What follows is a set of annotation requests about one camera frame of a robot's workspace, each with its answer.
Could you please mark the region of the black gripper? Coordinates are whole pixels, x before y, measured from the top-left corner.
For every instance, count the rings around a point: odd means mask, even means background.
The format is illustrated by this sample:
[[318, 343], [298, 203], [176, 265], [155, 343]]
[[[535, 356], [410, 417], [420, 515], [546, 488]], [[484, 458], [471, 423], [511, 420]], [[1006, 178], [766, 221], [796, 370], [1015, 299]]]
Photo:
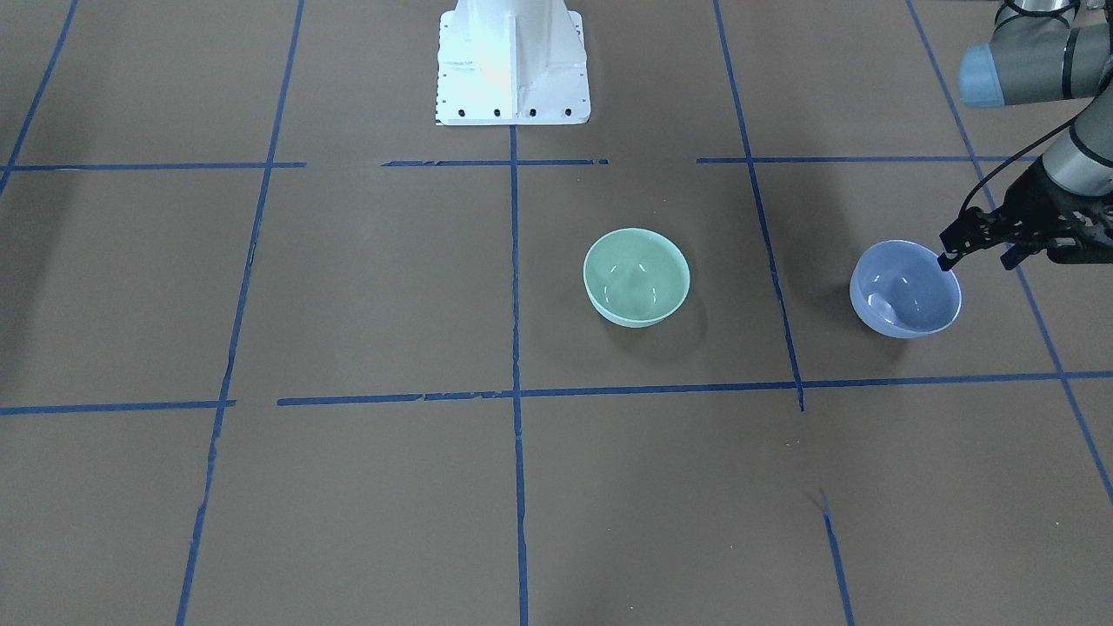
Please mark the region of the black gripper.
[[1110, 264], [1110, 194], [1082, 196], [1062, 189], [1044, 163], [1034, 162], [1006, 190], [999, 211], [959, 211], [939, 234], [937, 264], [951, 272], [967, 255], [1004, 243], [1006, 270], [1040, 253], [1054, 264]]

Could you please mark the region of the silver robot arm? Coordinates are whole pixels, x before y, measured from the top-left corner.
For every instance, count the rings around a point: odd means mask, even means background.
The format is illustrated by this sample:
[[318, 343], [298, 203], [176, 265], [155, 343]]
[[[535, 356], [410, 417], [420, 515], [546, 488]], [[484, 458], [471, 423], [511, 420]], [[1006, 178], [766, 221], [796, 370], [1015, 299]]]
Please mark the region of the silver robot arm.
[[940, 233], [949, 272], [974, 252], [1005, 246], [1016, 268], [1043, 253], [1055, 264], [1109, 264], [1112, 183], [1110, 23], [1074, 25], [1078, 1], [1002, 1], [989, 41], [963, 53], [959, 98], [973, 108], [1070, 102], [1086, 106], [1035, 141], [1042, 148], [996, 211], [963, 199]]

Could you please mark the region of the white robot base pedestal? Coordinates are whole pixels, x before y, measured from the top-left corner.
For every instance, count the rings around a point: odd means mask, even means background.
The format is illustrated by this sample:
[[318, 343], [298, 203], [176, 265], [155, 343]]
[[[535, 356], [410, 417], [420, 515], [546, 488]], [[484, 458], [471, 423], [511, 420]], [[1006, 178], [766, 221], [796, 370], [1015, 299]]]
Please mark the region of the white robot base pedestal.
[[564, 1], [457, 1], [439, 20], [435, 123], [584, 124], [582, 16]]

